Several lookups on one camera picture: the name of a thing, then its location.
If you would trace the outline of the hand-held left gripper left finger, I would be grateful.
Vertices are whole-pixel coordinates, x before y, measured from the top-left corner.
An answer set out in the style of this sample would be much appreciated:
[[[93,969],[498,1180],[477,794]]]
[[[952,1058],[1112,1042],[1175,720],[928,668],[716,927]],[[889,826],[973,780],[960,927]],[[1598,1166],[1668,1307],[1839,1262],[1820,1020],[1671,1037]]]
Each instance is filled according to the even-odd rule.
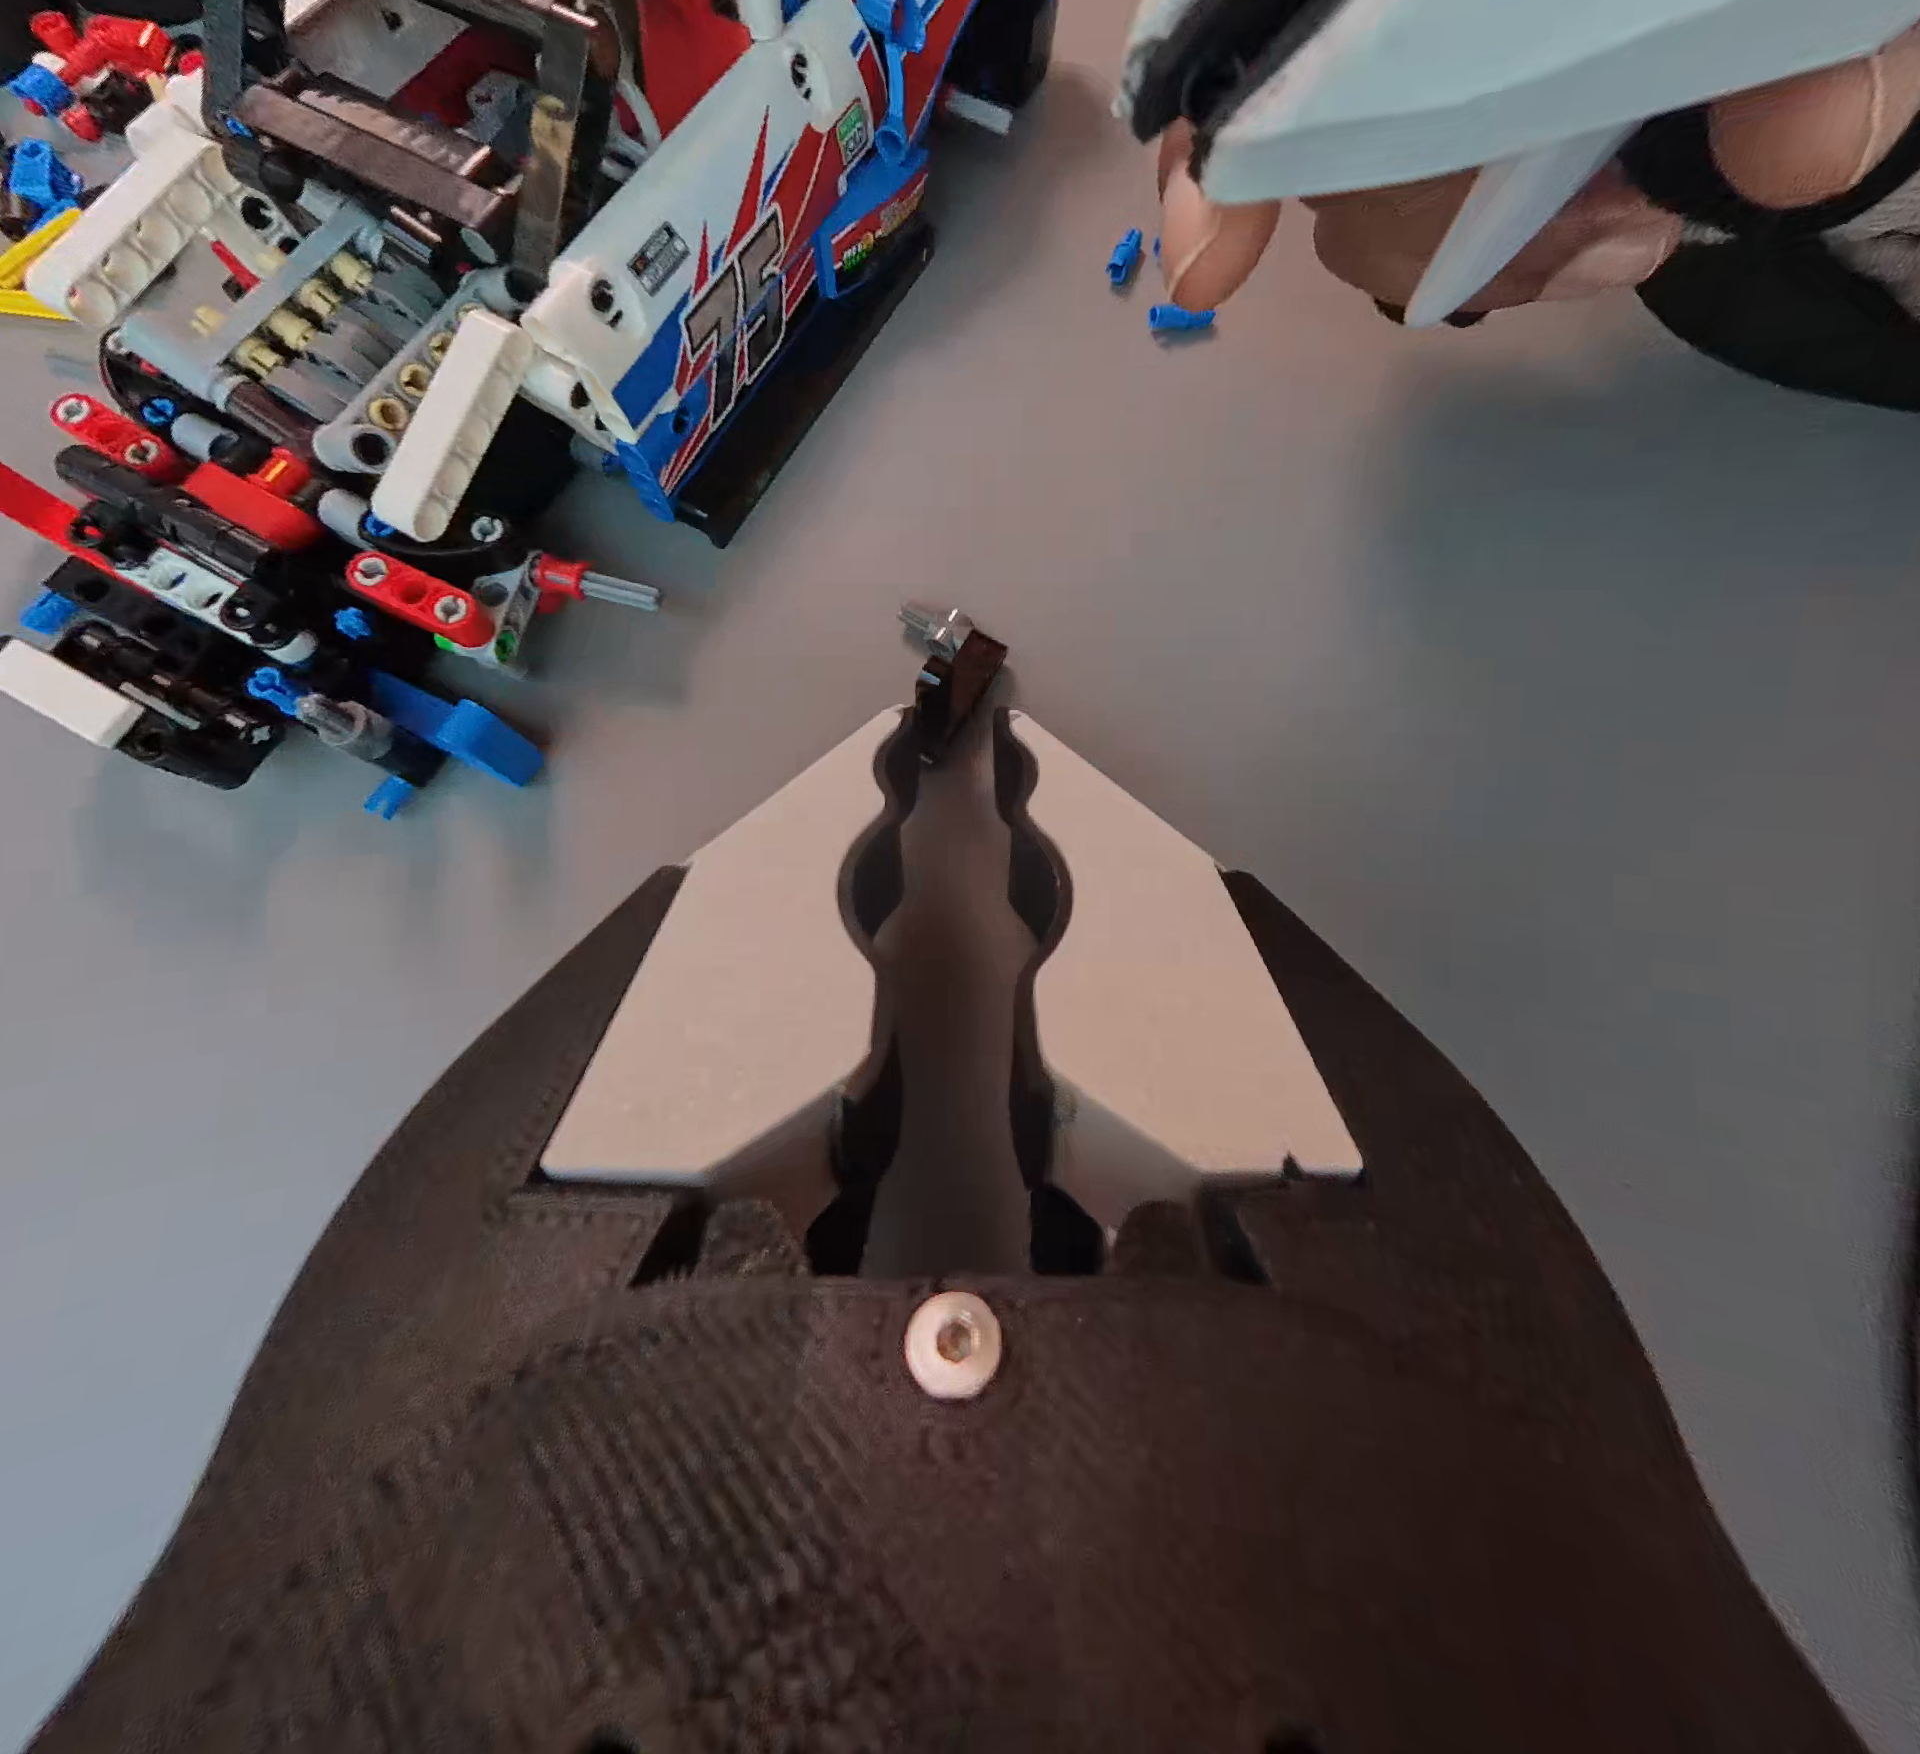
[[[913,724],[882,708],[684,859],[541,1156],[557,1185],[840,1191],[894,1011]]]

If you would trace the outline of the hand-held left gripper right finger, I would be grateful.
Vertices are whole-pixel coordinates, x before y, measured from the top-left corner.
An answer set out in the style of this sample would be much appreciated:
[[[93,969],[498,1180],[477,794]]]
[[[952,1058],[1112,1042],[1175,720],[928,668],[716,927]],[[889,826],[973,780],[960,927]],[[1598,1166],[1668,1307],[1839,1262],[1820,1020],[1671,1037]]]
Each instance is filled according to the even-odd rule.
[[[1357,1180],[1360,1145],[1215,858],[1026,712],[994,713],[991,761],[1030,937],[1009,1086],[1027,1193],[1120,1222],[1215,1189]]]

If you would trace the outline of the black thin frame piece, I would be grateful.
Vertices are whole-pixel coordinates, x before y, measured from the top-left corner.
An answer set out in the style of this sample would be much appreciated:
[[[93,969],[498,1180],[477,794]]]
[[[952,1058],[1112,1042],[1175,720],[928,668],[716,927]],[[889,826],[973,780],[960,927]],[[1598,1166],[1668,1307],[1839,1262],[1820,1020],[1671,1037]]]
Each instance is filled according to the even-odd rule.
[[[981,630],[936,640],[928,649],[913,689],[913,742],[924,766],[946,760],[1005,661],[1006,643]]]

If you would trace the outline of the toy race car model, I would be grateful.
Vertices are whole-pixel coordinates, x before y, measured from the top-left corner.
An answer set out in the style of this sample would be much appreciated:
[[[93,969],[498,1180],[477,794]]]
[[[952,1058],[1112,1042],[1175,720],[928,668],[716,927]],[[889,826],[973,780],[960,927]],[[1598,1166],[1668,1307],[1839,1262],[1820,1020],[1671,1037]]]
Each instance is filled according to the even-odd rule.
[[[381,819],[536,780],[447,668],[660,603],[547,541],[567,482],[726,545],[930,261],[931,127],[1009,124],[1054,3],[202,0],[25,271],[99,381],[4,469],[59,558],[4,703],[218,791],[299,732]]]

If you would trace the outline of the grey desk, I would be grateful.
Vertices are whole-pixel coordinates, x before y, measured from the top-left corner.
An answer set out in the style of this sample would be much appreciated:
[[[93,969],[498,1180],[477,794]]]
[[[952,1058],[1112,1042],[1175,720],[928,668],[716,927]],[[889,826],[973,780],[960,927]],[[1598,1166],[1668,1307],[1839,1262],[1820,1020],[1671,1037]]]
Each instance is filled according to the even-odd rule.
[[[1210,334],[1106,259],[1137,0],[1062,0],[1006,136],[727,551],[582,480],[663,590],[486,682],[547,772],[386,823],[295,734],[243,791],[4,706],[4,1748],[172,1536],[299,1263],[442,1071],[638,881],[885,706],[903,600],[1258,877],[1543,1167],[1747,1572],[1914,1748],[1914,418],[1631,296],[1414,332],[1282,221]]]

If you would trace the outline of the person's right hand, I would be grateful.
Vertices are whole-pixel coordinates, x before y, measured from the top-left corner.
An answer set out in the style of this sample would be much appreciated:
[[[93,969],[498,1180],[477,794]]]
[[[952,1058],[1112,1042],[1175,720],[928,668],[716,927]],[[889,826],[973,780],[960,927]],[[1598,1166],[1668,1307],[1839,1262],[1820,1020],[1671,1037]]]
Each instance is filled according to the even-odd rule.
[[[1722,181],[1760,208],[1800,208],[1865,183],[1914,121],[1918,29],[1873,52],[1717,95],[1706,139]],[[1164,297],[1223,304],[1276,232],[1282,202],[1219,205],[1187,172],[1191,131],[1157,145]],[[1305,196],[1324,268],[1378,304],[1406,307],[1476,185],[1476,171],[1378,190]],[[1616,169],[1571,196],[1503,271],[1464,303],[1486,314],[1531,303],[1595,297],[1639,286],[1682,239],[1682,221]]]

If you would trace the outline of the pile of small mixed parts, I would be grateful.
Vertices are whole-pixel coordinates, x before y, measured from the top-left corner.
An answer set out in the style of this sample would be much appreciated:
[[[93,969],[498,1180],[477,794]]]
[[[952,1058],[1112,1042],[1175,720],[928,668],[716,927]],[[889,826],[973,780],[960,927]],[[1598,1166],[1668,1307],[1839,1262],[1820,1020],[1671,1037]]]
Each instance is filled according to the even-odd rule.
[[[41,8],[25,14],[25,39],[29,54],[4,66],[1,313],[57,322],[25,271],[106,190],[83,161],[122,142],[172,77],[202,64],[202,32]]]

